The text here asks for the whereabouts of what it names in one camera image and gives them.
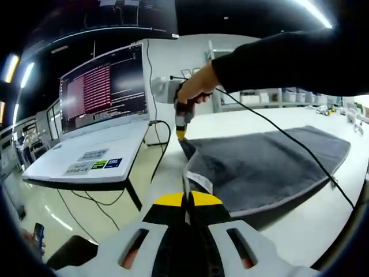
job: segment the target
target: desk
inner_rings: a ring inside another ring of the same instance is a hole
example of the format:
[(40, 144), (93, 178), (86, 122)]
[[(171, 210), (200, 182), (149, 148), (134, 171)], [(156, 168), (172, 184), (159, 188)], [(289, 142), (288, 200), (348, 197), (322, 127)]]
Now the desk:
[[(364, 135), (355, 133), (345, 116), (329, 117), (308, 108), (271, 108), (257, 110), (282, 129), (311, 125), (351, 143), (351, 150), (334, 174), (343, 191), (356, 204), (363, 187), (369, 161), (369, 125)], [(274, 131), (275, 128), (249, 111), (200, 115), (189, 125), (188, 139), (237, 136)], [(147, 211), (155, 199), (166, 193), (182, 191), (181, 176), (186, 157), (175, 137), (153, 179)], [(340, 191), (325, 185), (319, 192), (271, 223), (261, 233), (277, 247), (278, 255), (293, 265), (312, 266), (328, 249), (345, 226), (352, 212)]]
[(129, 174), (147, 130), (148, 121), (142, 121), (67, 139), (37, 159), (22, 178), (54, 189), (127, 189), (140, 211), (142, 204)]

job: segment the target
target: black sleeve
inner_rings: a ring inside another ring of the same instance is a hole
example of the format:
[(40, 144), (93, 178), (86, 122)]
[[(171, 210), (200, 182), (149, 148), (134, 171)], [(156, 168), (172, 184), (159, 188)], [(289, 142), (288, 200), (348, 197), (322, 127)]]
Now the black sleeve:
[(289, 32), (242, 45), (212, 65), (227, 92), (299, 87), (337, 96), (369, 92), (369, 51), (351, 30)]

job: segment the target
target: floor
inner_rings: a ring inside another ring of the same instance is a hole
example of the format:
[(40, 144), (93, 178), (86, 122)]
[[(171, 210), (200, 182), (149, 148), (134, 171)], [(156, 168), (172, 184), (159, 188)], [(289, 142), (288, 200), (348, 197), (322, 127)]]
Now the floor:
[[(148, 148), (143, 145), (132, 168), (130, 180), (143, 203), (148, 196), (151, 175), (160, 155), (160, 146)], [(80, 235), (91, 242), (99, 242), (116, 232), (116, 227), (111, 219), (105, 216), (94, 202), (82, 199), (72, 194), (71, 191), (60, 190), (72, 214), (91, 235), (90, 237), (70, 216), (56, 189), (25, 184), (21, 180), (20, 173), (17, 177), (27, 213), (24, 220), (20, 222), (20, 227), (32, 233), (36, 222), (45, 226), (44, 261), (47, 261), (72, 235)], [(97, 201), (111, 203), (120, 195), (120, 192), (89, 192), (89, 194)], [(115, 204), (102, 207), (114, 219), (119, 228), (139, 216), (138, 210), (126, 191)]]

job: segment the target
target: ceiling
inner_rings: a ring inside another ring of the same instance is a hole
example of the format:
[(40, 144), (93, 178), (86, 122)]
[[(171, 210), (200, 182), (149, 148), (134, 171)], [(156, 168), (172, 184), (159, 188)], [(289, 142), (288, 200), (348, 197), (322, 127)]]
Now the ceiling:
[[(179, 35), (198, 33), (231, 33), (264, 38), (281, 31), (299, 31), (322, 28), (323, 25), (295, 0), (175, 0)], [(2, 39), (7, 41), (0, 50), (1, 65), (9, 53), (21, 54), (27, 34), (48, 12), (51, 0), (5, 1), (0, 16)], [(338, 11), (336, 0), (315, 1), (315, 6), (331, 24)], [(59, 78), (77, 65), (92, 58), (96, 41), (96, 55), (142, 39), (136, 32), (92, 32), (89, 36), (65, 40), (69, 48), (56, 54), (48, 49), (36, 57), (33, 86), (24, 89), (18, 119), (45, 110), (58, 97)], [(0, 100), (6, 101), (7, 125), (12, 121), (20, 72), (14, 84), (0, 84)]]

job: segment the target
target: monitor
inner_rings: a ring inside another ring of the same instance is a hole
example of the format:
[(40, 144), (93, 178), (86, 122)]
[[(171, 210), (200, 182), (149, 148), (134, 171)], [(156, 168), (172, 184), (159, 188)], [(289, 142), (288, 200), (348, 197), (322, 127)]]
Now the monitor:
[(95, 31), (124, 32), (132, 41), (177, 39), (175, 0), (53, 0), (46, 16), (29, 34), (22, 59), (45, 48), (70, 43), (68, 38)]
[(60, 101), (63, 134), (109, 119), (148, 120), (142, 44), (110, 51), (64, 75)]

